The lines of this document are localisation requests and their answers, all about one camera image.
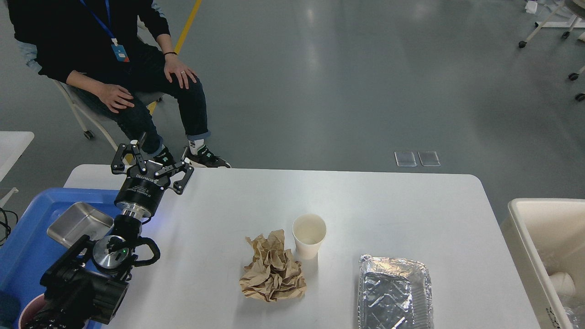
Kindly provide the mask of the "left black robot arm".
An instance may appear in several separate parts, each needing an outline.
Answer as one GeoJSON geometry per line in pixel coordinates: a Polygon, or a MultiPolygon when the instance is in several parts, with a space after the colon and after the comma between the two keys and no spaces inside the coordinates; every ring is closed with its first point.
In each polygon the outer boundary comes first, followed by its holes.
{"type": "Polygon", "coordinates": [[[119,144],[111,172],[125,175],[114,204],[120,213],[104,233],[79,234],[72,246],[45,271],[44,306],[21,329],[82,329],[89,320],[108,324],[123,302],[134,267],[150,266],[161,257],[157,244],[142,237],[166,190],[181,195],[194,169],[183,154],[164,165],[146,159],[144,137],[119,144]]]}

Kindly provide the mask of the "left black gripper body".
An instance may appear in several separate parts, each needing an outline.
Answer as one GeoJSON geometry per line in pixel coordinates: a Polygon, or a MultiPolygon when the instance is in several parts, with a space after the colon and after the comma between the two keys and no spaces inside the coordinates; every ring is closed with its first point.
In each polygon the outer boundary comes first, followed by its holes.
{"type": "Polygon", "coordinates": [[[152,175],[140,173],[139,170],[128,170],[114,204],[121,210],[136,212],[140,208],[140,217],[150,218],[155,215],[165,189],[167,177],[154,178],[152,175]]]}

